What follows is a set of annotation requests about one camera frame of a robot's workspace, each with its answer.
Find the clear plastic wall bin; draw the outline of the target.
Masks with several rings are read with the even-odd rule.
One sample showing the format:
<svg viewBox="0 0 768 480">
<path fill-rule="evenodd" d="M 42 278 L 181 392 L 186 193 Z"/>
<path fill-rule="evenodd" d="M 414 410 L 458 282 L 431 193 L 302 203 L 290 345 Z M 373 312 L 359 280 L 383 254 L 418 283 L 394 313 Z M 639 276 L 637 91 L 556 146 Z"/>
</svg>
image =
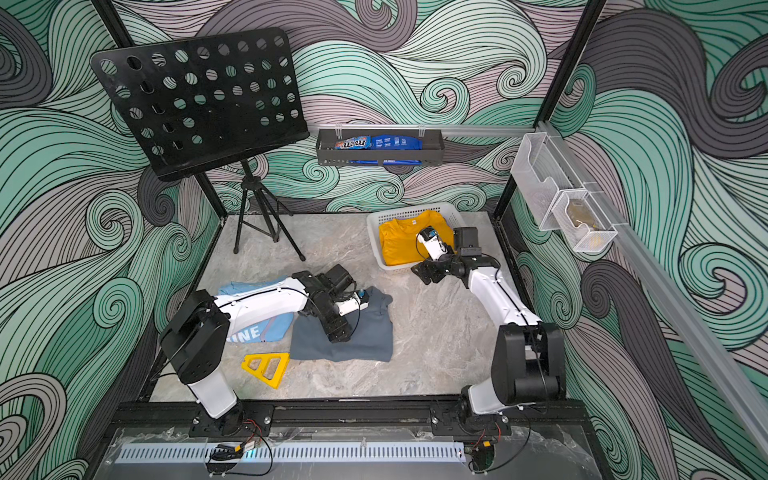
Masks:
<svg viewBox="0 0 768 480">
<path fill-rule="evenodd" d="M 563 193 L 584 191 L 583 181 L 567 159 L 567 145 L 547 132 L 523 136 L 511 167 L 517 189 L 541 230 L 559 228 L 553 209 Z"/>
</svg>

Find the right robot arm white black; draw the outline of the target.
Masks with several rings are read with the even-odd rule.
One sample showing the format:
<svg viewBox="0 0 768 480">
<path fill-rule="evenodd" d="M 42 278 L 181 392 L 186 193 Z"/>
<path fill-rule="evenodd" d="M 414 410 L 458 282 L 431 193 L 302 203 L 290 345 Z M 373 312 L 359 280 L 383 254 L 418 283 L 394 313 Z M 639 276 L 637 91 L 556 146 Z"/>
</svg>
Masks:
<svg viewBox="0 0 768 480">
<path fill-rule="evenodd" d="M 423 255 L 411 271 L 426 285 L 447 277 L 459 279 L 481 303 L 497 327 L 489 377 L 462 389 L 458 404 L 439 413 L 471 432 L 482 433 L 511 409 L 546 408 L 566 397 L 564 334 L 532 312 L 501 270 L 501 263 L 479 246 L 477 229 L 453 230 L 453 243 L 436 228 L 416 234 Z"/>
</svg>

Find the m&m candy packet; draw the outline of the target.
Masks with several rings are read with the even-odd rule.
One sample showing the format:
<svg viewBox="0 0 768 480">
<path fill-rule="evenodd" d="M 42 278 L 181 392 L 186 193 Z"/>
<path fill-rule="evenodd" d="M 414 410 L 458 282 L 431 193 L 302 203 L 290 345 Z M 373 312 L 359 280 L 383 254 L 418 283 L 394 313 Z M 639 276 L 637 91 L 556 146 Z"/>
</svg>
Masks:
<svg viewBox="0 0 768 480">
<path fill-rule="evenodd" d="M 357 136 L 343 140 L 339 140 L 335 143 L 335 150 L 367 150 L 371 147 L 370 136 Z"/>
</svg>

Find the blue snack packet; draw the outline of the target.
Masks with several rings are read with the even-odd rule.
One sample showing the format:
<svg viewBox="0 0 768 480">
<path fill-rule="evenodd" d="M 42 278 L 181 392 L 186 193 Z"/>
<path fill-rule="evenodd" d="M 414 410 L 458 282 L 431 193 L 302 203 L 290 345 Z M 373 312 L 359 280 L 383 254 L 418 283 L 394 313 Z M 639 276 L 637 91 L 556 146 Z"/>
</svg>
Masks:
<svg viewBox="0 0 768 480">
<path fill-rule="evenodd" d="M 419 151 L 422 148 L 422 140 L 417 137 L 404 135 L 379 135 L 371 137 L 371 150 Z"/>
</svg>

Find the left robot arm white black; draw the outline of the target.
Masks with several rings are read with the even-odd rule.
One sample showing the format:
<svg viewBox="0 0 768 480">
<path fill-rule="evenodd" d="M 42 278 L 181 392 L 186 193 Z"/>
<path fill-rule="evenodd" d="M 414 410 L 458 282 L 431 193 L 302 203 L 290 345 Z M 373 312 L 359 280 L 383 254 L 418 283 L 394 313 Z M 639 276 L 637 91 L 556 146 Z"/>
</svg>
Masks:
<svg viewBox="0 0 768 480">
<path fill-rule="evenodd" d="M 346 342 L 355 331 L 346 316 L 362 313 L 369 300 L 340 265 L 317 275 L 300 271 L 243 292 L 190 294 L 161 332 L 160 348 L 201 406 L 193 433 L 230 437 L 246 422 L 246 410 L 220 367 L 231 337 L 280 315 L 302 314 L 315 317 L 330 342 Z"/>
</svg>

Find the black perforated music stand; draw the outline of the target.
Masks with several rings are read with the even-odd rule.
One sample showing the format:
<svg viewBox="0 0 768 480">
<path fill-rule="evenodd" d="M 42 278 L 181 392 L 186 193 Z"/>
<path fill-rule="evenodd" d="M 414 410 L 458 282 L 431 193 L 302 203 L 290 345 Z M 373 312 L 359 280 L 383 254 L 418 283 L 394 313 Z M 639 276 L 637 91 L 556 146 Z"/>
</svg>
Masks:
<svg viewBox="0 0 768 480">
<path fill-rule="evenodd" d="M 95 53 L 90 65 L 157 177 L 180 180 L 235 162 L 261 234 L 289 238 L 290 209 L 250 158 L 309 136 L 287 33 L 277 27 Z"/>
</svg>

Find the yellow triangular toy block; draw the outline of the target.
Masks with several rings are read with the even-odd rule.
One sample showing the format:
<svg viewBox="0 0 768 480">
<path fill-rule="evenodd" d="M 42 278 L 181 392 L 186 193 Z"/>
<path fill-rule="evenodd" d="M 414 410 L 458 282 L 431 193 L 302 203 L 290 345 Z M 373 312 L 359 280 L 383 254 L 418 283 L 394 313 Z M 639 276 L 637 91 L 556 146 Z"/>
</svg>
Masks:
<svg viewBox="0 0 768 480">
<path fill-rule="evenodd" d="M 290 362 L 290 355 L 262 353 L 246 355 L 241 369 L 272 389 L 278 389 Z"/>
</svg>

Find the light blue t-shirt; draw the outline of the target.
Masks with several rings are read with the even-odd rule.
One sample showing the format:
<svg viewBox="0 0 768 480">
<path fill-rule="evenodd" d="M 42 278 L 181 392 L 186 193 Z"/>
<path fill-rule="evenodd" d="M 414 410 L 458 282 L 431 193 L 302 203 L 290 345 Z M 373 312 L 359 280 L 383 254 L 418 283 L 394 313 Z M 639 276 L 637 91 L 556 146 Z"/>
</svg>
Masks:
<svg viewBox="0 0 768 480">
<path fill-rule="evenodd" d="M 230 282 L 219 288 L 218 297 L 238 295 L 248 293 L 255 289 L 272 287 L 280 281 L 282 281 L 282 279 L 260 283 Z M 271 317 L 264 317 L 260 321 L 246 320 L 245 323 L 240 324 L 230 321 L 230 335 L 227 338 L 227 341 L 230 343 L 243 344 L 279 341 L 284 338 L 286 332 L 292 325 L 294 316 L 294 313 L 288 312 Z"/>
</svg>

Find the clear bin with brown items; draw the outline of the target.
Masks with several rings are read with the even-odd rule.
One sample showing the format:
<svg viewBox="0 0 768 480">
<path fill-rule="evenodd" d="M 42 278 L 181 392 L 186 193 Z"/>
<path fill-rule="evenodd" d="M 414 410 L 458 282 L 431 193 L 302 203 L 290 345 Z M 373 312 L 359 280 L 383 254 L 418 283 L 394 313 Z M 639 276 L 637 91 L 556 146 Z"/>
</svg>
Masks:
<svg viewBox="0 0 768 480">
<path fill-rule="evenodd" d="M 602 253 L 617 235 L 598 216 L 585 189 L 563 190 L 551 208 L 551 215 L 566 243 L 576 253 Z"/>
</svg>

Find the white plastic basket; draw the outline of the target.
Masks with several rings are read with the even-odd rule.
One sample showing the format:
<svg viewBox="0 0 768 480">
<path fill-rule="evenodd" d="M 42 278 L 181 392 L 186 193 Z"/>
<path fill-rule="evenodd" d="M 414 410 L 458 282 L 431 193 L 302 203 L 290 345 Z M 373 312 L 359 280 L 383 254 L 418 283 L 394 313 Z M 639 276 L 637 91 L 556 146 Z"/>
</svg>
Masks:
<svg viewBox="0 0 768 480">
<path fill-rule="evenodd" d="M 453 230 L 467 226 L 459 211 L 447 202 L 375 212 L 367 217 L 366 225 L 375 260 L 385 271 L 410 268 L 429 256 L 417 240 L 424 228 L 434 228 L 453 247 Z"/>
</svg>

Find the dark metal wall shelf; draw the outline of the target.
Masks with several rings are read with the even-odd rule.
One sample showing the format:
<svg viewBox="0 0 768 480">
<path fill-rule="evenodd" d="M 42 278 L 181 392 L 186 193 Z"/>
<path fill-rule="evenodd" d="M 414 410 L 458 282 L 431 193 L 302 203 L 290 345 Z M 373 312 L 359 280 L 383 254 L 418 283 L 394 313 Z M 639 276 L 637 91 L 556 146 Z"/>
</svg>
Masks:
<svg viewBox="0 0 768 480">
<path fill-rule="evenodd" d="M 321 129 L 316 150 L 326 166 L 436 166 L 445 143 L 440 130 L 340 127 Z"/>
</svg>

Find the yellow t-shirt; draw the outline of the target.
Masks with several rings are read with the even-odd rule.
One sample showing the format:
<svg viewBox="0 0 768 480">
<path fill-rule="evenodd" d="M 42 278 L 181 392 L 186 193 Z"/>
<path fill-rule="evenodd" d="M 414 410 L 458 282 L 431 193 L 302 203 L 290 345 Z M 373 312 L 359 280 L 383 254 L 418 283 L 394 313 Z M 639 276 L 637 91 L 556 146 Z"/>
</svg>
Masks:
<svg viewBox="0 0 768 480">
<path fill-rule="evenodd" d="M 441 239 L 454 247 L 453 229 L 437 211 L 427 210 L 409 219 L 393 219 L 379 226 L 381 256 L 386 266 L 420 262 L 429 255 L 417 242 L 417 234 L 425 227 L 434 227 Z"/>
</svg>

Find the grey t-shirt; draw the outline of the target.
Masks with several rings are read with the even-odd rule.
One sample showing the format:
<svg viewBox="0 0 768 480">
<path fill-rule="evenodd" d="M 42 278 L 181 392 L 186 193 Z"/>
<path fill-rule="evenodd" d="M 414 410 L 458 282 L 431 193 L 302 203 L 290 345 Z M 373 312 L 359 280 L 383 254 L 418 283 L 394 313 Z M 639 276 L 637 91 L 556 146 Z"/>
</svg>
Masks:
<svg viewBox="0 0 768 480">
<path fill-rule="evenodd" d="M 361 312 L 345 316 L 353 332 L 344 342 L 332 343 L 313 316 L 298 316 L 292 329 L 292 360 L 371 360 L 389 362 L 393 355 L 393 324 L 389 306 L 393 298 L 375 287 L 366 290 L 370 299 Z"/>
</svg>

